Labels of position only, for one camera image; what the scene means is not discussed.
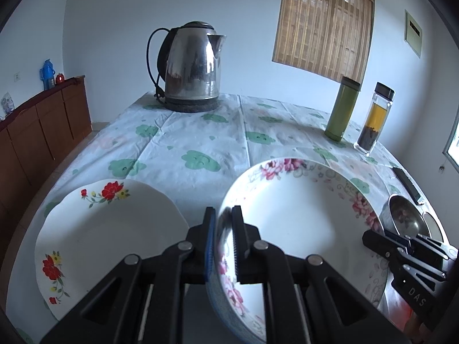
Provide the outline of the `person's right hand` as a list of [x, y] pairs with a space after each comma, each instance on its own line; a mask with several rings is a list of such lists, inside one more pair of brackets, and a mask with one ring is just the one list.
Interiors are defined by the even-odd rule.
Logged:
[[433, 332], [426, 327], [420, 317], [412, 312], [404, 326], [404, 334], [411, 343], [430, 343], [435, 339]]

